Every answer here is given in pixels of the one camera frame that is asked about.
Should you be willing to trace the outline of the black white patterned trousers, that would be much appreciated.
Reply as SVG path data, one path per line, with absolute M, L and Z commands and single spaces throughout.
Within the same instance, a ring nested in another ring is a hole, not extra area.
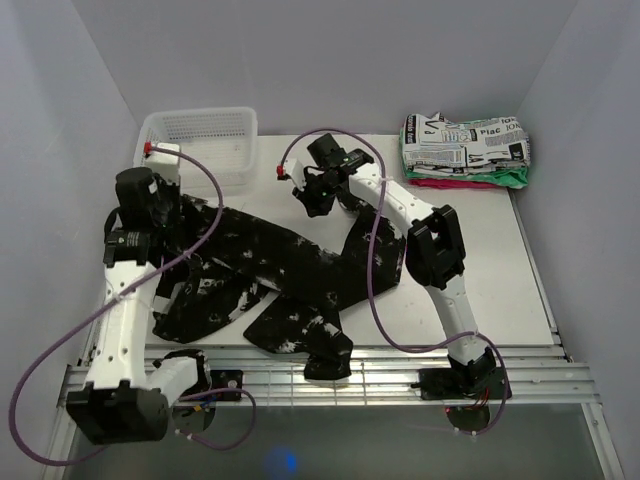
M 354 203 L 355 221 L 340 253 L 282 226 L 185 195 L 181 213 L 188 243 L 212 222 L 215 232 L 187 260 L 165 272 L 156 291 L 168 299 L 155 312 L 153 334 L 189 344 L 231 325 L 263 300 L 275 299 L 244 330 L 272 354 L 305 353 L 324 361 L 351 354 L 340 314 L 367 299 L 366 269 L 375 294 L 401 278 L 404 237 L 372 207 Z

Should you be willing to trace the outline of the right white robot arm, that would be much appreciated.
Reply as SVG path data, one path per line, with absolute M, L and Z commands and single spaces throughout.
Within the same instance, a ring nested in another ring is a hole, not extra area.
M 345 192 L 399 230 L 406 240 L 407 271 L 429 294 L 445 333 L 441 345 L 448 352 L 453 388 L 464 397 L 476 396 L 495 372 L 496 357 L 478 331 L 466 293 L 466 251 L 456 211 L 418 199 L 387 175 L 374 147 L 347 152 L 334 133 L 324 131 L 308 146 L 311 166 L 283 156 L 278 178 L 292 181 L 293 195 L 310 217 L 327 215 Z

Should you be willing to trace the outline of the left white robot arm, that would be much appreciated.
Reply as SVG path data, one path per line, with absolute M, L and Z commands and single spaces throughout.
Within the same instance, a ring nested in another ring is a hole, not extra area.
M 195 349 L 145 370 L 147 326 L 179 231 L 178 170 L 126 169 L 115 192 L 121 225 L 105 233 L 107 310 L 84 385 L 66 397 L 67 413 L 94 445 L 158 441 L 179 398 L 201 399 L 212 387 L 206 356 Z

